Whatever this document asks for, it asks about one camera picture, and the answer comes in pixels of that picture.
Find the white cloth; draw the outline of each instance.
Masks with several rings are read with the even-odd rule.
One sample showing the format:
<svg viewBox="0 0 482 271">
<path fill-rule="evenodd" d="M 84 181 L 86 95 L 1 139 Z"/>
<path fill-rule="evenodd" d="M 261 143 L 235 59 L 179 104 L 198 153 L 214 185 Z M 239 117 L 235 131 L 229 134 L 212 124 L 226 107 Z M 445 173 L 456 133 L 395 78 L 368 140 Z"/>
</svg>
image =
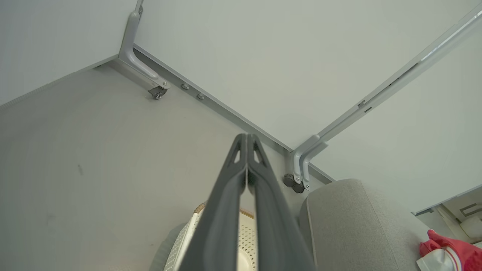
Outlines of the white cloth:
<svg viewBox="0 0 482 271">
<path fill-rule="evenodd" d="M 460 259 L 449 247 L 435 249 L 417 260 L 421 271 L 462 271 Z"/>
</svg>

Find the gray fabric ottoman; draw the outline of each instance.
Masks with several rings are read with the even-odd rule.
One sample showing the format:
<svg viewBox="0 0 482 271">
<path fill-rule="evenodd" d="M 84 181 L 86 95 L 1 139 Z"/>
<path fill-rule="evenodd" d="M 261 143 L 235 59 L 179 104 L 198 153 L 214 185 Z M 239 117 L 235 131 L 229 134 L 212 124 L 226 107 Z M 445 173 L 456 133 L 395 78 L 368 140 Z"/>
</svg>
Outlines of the gray fabric ottoman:
<svg viewBox="0 0 482 271">
<path fill-rule="evenodd" d="M 323 271 L 417 271 L 428 227 L 408 210 L 356 179 L 309 194 L 300 228 Z"/>
</svg>

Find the white container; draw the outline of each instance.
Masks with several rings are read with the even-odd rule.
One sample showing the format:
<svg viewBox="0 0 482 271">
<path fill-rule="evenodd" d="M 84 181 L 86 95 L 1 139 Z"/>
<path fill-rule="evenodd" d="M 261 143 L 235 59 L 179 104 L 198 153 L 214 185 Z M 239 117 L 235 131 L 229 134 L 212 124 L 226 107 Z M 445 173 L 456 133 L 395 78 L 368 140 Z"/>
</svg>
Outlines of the white container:
<svg viewBox="0 0 482 271">
<path fill-rule="evenodd" d="M 174 246 L 169 253 L 164 271 L 177 271 L 181 265 L 187 247 L 191 242 L 194 231 L 204 210 L 204 203 L 194 211 L 188 224 L 184 226 L 176 238 Z M 251 212 L 240 210 L 238 233 L 238 271 L 256 271 L 257 240 L 256 223 Z"/>
</svg>

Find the caster wheel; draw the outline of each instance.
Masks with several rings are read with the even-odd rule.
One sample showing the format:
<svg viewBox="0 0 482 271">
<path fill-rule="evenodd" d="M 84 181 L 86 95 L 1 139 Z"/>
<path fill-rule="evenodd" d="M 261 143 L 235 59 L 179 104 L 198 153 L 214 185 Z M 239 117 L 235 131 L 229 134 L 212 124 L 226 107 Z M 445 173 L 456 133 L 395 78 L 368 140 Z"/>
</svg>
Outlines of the caster wheel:
<svg viewBox="0 0 482 271">
<path fill-rule="evenodd" d="M 287 187 L 293 187 L 295 185 L 295 178 L 293 177 L 293 174 L 285 174 L 283 177 L 283 183 Z"/>
<path fill-rule="evenodd" d="M 303 187 L 303 181 L 301 181 L 301 184 L 295 182 L 295 177 L 293 176 L 293 174 L 285 174 L 283 177 L 283 183 L 287 187 L 293 188 L 296 193 L 303 193 L 303 191 L 305 191 L 305 188 Z"/>
<path fill-rule="evenodd" d="M 301 193 L 303 193 L 303 191 L 305 191 L 305 188 L 304 188 L 302 185 L 300 185 L 300 184 L 295 184 L 295 185 L 293 185 L 291 188 L 293 188 L 293 190 L 294 190 L 296 193 L 299 193 L 299 194 L 301 194 Z"/>
<path fill-rule="evenodd" d="M 163 89 L 160 86 L 149 90 L 149 93 L 151 93 L 152 98 L 155 100 L 161 99 L 162 96 L 166 94 L 166 92 L 167 92 L 167 89 Z"/>
</svg>

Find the red cloth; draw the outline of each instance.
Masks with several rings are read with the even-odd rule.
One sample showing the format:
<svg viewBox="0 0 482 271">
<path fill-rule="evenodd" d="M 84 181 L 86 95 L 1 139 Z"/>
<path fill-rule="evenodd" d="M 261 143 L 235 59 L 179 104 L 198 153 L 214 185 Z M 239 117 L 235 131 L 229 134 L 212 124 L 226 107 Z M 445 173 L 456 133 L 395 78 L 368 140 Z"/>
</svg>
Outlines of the red cloth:
<svg viewBox="0 0 482 271">
<path fill-rule="evenodd" d="M 420 243 L 422 257 L 432 250 L 448 246 L 457 253 L 463 271 L 482 271 L 482 249 L 464 241 L 443 237 L 434 230 L 429 230 L 427 234 L 430 240 Z"/>
</svg>

